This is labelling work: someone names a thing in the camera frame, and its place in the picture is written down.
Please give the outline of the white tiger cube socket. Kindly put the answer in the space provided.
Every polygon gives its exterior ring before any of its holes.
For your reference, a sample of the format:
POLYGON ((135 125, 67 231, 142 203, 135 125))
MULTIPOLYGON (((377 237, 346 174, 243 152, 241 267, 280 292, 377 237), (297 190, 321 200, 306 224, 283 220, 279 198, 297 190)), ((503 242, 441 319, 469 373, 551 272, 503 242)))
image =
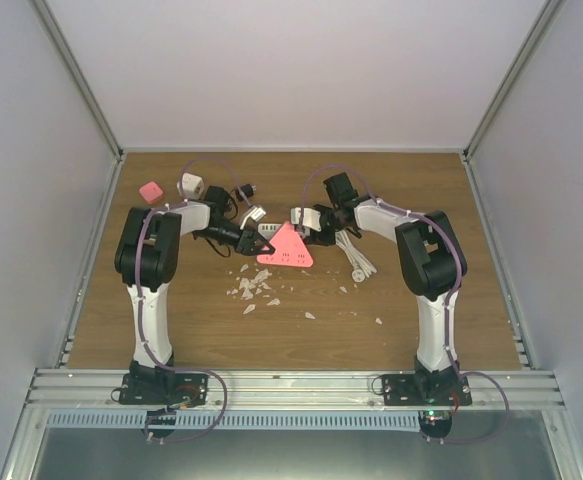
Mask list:
POLYGON ((176 188, 183 199, 199 199, 205 190, 205 184, 202 177, 183 173, 176 182, 176 188))

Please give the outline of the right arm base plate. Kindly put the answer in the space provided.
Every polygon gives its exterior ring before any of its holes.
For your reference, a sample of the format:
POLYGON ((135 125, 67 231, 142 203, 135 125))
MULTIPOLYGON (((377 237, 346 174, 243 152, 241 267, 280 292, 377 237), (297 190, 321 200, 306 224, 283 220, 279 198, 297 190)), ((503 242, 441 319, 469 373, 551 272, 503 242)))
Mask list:
POLYGON ((385 373, 371 381, 371 390, 381 395, 385 406, 469 406, 472 395, 467 379, 454 371, 431 373, 385 373))

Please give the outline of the black power adapter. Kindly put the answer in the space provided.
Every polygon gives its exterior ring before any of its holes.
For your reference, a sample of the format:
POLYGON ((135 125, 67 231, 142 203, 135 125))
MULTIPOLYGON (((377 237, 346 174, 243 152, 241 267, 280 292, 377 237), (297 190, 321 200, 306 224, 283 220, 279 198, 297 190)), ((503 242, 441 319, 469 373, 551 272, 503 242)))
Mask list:
POLYGON ((247 183, 234 189, 235 198, 238 202, 246 202, 250 200, 256 193, 257 187, 253 184, 247 183))

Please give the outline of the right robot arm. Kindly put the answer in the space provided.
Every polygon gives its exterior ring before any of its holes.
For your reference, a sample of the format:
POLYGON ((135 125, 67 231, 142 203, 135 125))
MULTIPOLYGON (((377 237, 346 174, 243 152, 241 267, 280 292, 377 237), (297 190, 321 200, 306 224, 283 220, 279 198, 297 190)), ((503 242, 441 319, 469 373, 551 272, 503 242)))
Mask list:
POLYGON ((454 310, 468 270, 452 224, 442 211, 420 213, 387 203, 372 191, 361 195, 345 172, 324 181, 329 206, 306 206, 292 215, 299 231, 310 229, 319 245, 331 245, 349 229, 377 234, 397 246, 402 278, 418 306, 419 346, 414 359, 415 396, 435 405, 461 382, 454 346, 454 310))

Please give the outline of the large pink socket block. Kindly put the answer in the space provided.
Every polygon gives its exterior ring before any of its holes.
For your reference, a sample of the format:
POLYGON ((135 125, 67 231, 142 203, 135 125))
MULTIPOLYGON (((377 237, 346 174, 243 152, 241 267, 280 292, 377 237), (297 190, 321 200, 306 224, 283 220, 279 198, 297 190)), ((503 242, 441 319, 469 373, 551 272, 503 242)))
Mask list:
POLYGON ((269 243, 274 252, 258 255, 257 262, 260 264, 293 268, 310 268, 314 264, 303 239, 289 221, 282 224, 269 243))

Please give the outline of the small pink plug adapter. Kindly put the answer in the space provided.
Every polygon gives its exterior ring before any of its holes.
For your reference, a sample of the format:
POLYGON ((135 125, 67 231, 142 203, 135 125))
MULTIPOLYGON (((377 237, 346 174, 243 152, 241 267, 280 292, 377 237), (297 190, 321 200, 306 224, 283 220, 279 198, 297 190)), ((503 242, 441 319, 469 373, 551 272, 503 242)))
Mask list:
POLYGON ((163 189, 155 181, 150 181, 142 185, 138 192, 141 198, 149 205, 156 204, 164 196, 163 189))

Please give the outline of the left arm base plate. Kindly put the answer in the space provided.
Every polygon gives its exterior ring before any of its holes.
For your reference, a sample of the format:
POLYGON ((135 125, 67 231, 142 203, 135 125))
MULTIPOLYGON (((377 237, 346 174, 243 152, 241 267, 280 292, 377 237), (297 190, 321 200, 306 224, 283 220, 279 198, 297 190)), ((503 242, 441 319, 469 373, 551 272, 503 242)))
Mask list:
POLYGON ((193 408, 206 403, 208 380, 208 375, 199 373, 127 373, 122 385, 112 390, 111 399, 121 405, 193 408))

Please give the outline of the white power strip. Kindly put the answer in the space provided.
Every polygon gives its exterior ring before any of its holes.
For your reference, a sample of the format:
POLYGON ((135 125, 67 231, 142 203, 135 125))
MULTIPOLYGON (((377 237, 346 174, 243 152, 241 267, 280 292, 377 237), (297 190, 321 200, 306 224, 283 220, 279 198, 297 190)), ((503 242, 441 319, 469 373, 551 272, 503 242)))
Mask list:
POLYGON ((290 227, 292 230, 295 229, 295 225, 285 222, 285 223, 260 223, 257 230, 260 235, 262 235, 266 240, 271 240, 277 232, 283 227, 290 227))

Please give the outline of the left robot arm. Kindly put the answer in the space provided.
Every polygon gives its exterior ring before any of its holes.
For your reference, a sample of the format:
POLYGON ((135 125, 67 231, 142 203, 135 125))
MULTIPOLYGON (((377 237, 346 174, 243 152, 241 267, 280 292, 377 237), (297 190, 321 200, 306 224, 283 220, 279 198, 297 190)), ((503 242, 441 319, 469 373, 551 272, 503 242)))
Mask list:
POLYGON ((227 197, 217 194, 156 208, 133 207, 128 212, 114 267, 132 301, 135 351, 130 374, 143 380, 143 393, 156 404, 169 402, 177 391, 177 380, 171 374, 175 367, 167 300, 178 267, 180 239, 191 235, 249 257, 275 252, 257 230, 265 209, 249 204, 234 222, 225 217, 227 197))

